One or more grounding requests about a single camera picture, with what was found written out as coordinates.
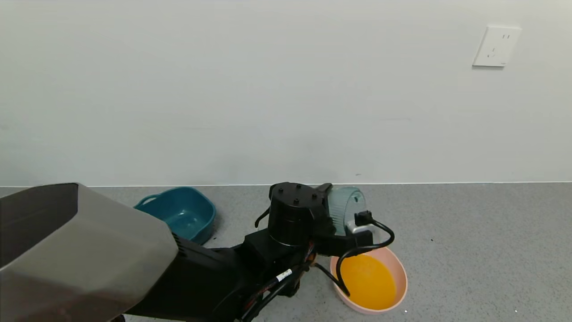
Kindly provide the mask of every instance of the orange liquid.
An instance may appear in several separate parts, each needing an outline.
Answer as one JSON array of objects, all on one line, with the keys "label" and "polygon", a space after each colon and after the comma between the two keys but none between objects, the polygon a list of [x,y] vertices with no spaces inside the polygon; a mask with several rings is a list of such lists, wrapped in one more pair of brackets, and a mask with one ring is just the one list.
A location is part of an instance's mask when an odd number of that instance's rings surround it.
[{"label": "orange liquid", "polygon": [[395,301],[395,282],[389,269],[367,255],[346,258],[341,275],[355,304],[373,310],[387,309]]}]

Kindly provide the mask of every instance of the electrical outlet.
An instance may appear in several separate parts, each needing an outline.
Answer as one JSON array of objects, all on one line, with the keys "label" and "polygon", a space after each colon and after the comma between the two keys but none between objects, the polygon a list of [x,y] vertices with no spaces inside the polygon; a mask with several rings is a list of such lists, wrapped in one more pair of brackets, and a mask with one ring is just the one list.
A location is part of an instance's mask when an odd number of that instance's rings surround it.
[{"label": "electrical outlet", "polygon": [[487,27],[473,66],[504,67],[521,34],[520,28]]}]

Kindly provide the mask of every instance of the white label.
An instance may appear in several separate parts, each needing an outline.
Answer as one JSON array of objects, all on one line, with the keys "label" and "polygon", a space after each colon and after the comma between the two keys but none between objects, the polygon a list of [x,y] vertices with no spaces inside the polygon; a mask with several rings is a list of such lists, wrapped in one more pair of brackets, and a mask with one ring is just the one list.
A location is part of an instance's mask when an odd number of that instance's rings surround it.
[{"label": "white label", "polygon": [[288,269],[286,272],[276,276],[276,279],[278,280],[278,282],[282,281],[283,279],[285,279],[286,277],[292,275],[292,270]]}]

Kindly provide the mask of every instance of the pink bowl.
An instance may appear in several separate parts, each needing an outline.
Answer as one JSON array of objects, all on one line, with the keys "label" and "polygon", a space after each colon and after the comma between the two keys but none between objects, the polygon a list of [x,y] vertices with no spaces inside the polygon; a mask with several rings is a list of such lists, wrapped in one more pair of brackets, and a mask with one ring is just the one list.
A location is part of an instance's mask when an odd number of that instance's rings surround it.
[{"label": "pink bowl", "polygon": [[[399,261],[397,256],[389,250],[389,248],[378,248],[372,250],[371,252],[364,253],[364,255],[370,256],[375,258],[376,260],[380,261],[383,265],[389,269],[391,276],[395,281],[395,301],[394,304],[382,310],[372,310],[365,307],[361,307],[354,302],[352,302],[349,297],[347,297],[342,290],[334,284],[336,288],[337,295],[341,298],[344,303],[346,303],[350,308],[363,313],[363,314],[381,314],[383,312],[387,312],[390,309],[397,307],[405,298],[405,294],[407,293],[407,274],[405,273],[405,268],[403,264]],[[336,264],[337,264],[337,257],[332,257],[332,260],[329,263],[329,271],[336,276]]]}]

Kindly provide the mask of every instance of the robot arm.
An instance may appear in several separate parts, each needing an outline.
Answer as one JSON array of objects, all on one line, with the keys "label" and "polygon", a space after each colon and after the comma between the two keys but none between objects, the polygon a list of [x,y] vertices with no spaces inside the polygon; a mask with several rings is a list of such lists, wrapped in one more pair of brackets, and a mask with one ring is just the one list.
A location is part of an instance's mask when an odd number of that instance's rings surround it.
[{"label": "robot arm", "polygon": [[276,295],[297,292],[316,253],[352,256],[373,244],[369,230],[335,235],[331,187],[273,185],[268,227],[219,249],[80,184],[1,198],[0,320],[107,321],[126,312],[250,321]]}]

